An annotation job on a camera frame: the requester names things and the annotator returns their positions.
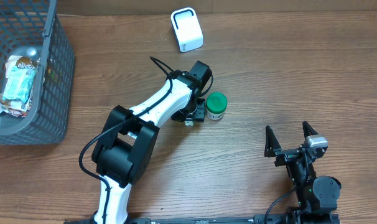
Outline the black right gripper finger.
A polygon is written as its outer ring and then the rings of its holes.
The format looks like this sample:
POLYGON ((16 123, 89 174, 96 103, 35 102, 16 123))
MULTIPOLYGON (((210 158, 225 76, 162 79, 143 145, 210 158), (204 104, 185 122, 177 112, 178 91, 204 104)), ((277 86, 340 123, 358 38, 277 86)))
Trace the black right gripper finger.
POLYGON ((276 157, 276 152, 281 150, 281 145, 279 144, 272 128, 266 126, 266 143, 264 156, 265 157, 276 157))
POLYGON ((318 132, 307 121, 302 122, 302 129, 305 139, 309 136, 318 135, 318 132))

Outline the green lid Knorr jar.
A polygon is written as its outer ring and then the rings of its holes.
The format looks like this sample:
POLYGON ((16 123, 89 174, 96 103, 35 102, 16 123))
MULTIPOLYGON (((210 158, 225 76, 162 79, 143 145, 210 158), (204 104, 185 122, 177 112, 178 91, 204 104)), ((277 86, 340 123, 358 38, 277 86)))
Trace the green lid Knorr jar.
POLYGON ((220 92, 211 93, 206 100, 207 116, 211 120, 219 120, 225 114, 228 105, 227 97, 220 92))

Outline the teal pack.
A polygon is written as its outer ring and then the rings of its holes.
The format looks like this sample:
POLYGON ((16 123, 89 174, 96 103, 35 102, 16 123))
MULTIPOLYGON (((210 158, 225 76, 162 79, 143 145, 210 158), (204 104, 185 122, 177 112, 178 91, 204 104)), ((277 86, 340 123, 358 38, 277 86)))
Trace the teal pack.
POLYGON ((2 94, 3 99, 20 100, 23 104, 27 103, 36 74, 36 68, 12 67, 2 94))

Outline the clear bottle silver cap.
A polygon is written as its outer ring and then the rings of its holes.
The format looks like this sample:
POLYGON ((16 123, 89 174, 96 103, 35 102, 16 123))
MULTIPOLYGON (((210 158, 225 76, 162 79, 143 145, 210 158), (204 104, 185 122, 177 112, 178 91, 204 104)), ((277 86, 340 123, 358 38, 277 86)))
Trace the clear bottle silver cap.
POLYGON ((42 49, 39 46, 21 46, 11 51, 11 55, 29 57, 31 60, 39 61, 42 49))

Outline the colourful snack packet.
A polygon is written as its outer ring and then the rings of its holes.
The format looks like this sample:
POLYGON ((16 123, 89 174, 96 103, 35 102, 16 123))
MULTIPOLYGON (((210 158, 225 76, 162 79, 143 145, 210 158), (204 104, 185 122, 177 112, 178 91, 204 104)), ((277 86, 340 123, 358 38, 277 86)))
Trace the colourful snack packet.
POLYGON ((0 114, 9 114, 17 118, 25 118, 32 106, 32 99, 30 98, 27 103, 21 100, 3 100, 0 94, 0 114))

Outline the brown white snack bag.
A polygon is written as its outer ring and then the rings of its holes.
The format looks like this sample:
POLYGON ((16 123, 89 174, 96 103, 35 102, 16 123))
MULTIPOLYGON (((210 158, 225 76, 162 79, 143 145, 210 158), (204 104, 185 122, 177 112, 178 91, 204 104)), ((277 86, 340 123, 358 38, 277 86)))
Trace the brown white snack bag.
POLYGON ((29 57, 21 55, 11 55, 5 63, 6 79, 8 80, 12 74, 12 69, 17 67, 18 70, 33 70, 34 74, 30 76, 34 80, 37 74, 37 62, 32 61, 29 57))

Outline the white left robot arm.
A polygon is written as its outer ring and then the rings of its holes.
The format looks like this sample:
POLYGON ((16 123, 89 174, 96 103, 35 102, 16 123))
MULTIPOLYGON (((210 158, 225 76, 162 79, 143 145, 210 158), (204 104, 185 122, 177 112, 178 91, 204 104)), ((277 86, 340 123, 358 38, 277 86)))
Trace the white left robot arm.
POLYGON ((167 75, 164 86, 130 109, 116 106, 106 120, 91 159, 101 181, 98 210, 90 223, 126 223, 132 186, 149 164, 161 126, 168 120, 187 126, 205 120, 204 94, 213 83, 208 65, 197 61, 190 71, 173 70, 158 59, 167 75))

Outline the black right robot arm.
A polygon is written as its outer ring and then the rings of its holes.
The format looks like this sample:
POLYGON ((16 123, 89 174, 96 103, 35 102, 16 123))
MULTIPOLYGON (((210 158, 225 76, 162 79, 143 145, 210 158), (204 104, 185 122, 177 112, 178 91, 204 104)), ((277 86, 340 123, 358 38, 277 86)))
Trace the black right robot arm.
POLYGON ((313 166, 326 153, 328 141, 307 121, 302 123, 302 129, 304 142, 297 148, 283 150, 272 128, 265 127, 264 156, 275 158, 276 167, 286 168, 293 188, 273 201, 261 219, 263 223, 340 223, 333 211, 337 209, 342 184, 334 177, 318 176, 313 166), (289 207, 280 215, 270 214, 277 203, 293 193, 296 194, 298 206, 289 207))

